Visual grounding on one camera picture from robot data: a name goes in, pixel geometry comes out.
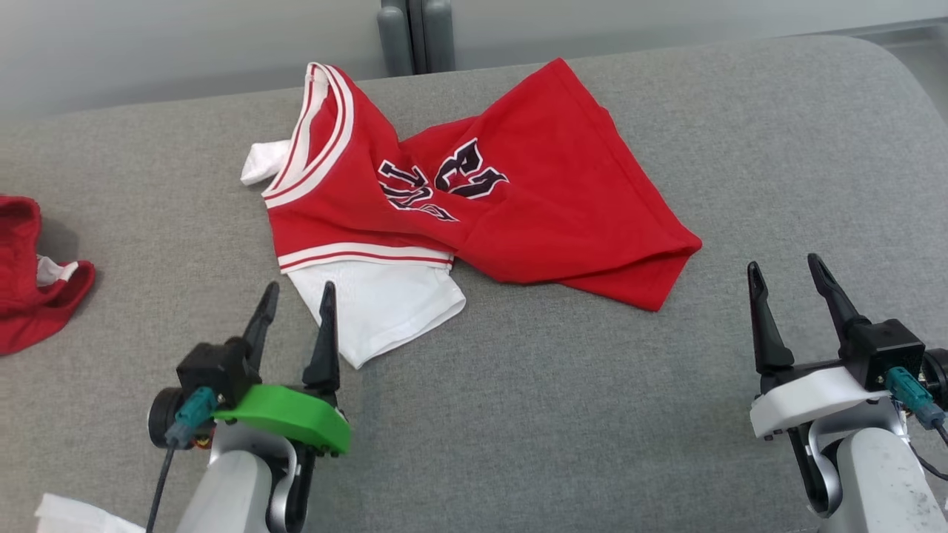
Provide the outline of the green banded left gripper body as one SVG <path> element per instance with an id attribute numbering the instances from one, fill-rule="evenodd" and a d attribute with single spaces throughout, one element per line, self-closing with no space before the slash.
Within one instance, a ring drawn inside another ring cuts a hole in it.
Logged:
<path id="1" fill-rule="evenodd" d="M 241 422 L 330 455 L 351 449 L 352 429 L 339 409 L 287 386 L 255 384 L 236 407 L 217 409 L 216 421 Z"/>

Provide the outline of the red basketball jersey white sleeves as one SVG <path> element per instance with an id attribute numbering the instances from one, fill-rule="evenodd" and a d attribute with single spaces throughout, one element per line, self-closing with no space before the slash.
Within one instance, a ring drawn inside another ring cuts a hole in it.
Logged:
<path id="1" fill-rule="evenodd" d="M 406 139 L 342 70 L 308 64 L 291 138 L 254 143 L 241 169 L 262 181 L 281 273 L 316 320 L 335 284 L 355 368 L 464 309 L 456 259 L 657 312 L 702 245 L 561 58 Z"/>

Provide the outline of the grey metal wall rail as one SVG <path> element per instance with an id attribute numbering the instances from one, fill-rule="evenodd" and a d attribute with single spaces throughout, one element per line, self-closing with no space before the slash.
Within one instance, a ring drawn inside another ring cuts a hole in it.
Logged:
<path id="1" fill-rule="evenodd" d="M 837 34 L 872 41 L 883 47 L 910 44 L 937 44 L 948 47 L 948 17 L 850 28 L 839 30 Z"/>

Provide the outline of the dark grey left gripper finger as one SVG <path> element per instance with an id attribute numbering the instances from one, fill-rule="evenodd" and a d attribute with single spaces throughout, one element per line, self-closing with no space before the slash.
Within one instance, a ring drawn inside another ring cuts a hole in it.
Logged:
<path id="1" fill-rule="evenodd" d="M 306 394 L 328 404 L 338 404 L 336 393 L 341 388 L 338 350 L 338 314 L 336 286 L 326 282 L 318 310 L 319 328 L 308 365 L 302 374 Z"/>
<path id="2" fill-rule="evenodd" d="M 250 321 L 248 321 L 248 325 L 243 334 L 243 339 L 248 345 L 246 359 L 248 365 L 250 365 L 250 368 L 254 371 L 258 371 L 258 368 L 260 368 L 267 330 L 270 328 L 270 325 L 273 324 L 274 318 L 276 317 L 278 297 L 280 297 L 280 284 L 278 284 L 278 282 L 270 282 L 267 287 L 265 287 L 263 296 L 260 301 L 258 301 L 258 306 L 253 312 Z"/>

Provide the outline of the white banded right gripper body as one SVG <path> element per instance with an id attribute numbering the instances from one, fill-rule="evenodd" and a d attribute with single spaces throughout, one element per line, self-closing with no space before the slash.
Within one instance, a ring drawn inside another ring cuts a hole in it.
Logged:
<path id="1" fill-rule="evenodd" d="M 756 398 L 751 404 L 750 422 L 755 438 L 765 438 L 774 431 L 785 431 L 887 395 L 887 389 L 868 391 L 842 366 L 820 369 Z"/>

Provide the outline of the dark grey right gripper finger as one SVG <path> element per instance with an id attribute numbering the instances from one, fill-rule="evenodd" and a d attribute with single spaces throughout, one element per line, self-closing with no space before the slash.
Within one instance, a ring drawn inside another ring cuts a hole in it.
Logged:
<path id="1" fill-rule="evenodd" d="M 778 325 L 768 303 L 769 290 L 758 263 L 747 266 L 752 340 L 755 370 L 759 375 L 789 369 L 795 364 L 792 351 L 780 336 Z"/>
<path id="2" fill-rule="evenodd" d="M 849 344 L 850 330 L 871 321 L 857 310 L 819 254 L 808 254 L 808 267 L 817 293 L 826 301 L 840 345 Z"/>

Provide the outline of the red shorts with white stripes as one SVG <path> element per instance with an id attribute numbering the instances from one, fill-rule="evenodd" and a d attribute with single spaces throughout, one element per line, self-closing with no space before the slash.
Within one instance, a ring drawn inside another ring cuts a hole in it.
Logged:
<path id="1" fill-rule="evenodd" d="M 30 197 L 0 195 L 0 355 L 57 334 L 97 277 L 91 262 L 55 262 L 38 253 L 43 218 Z"/>

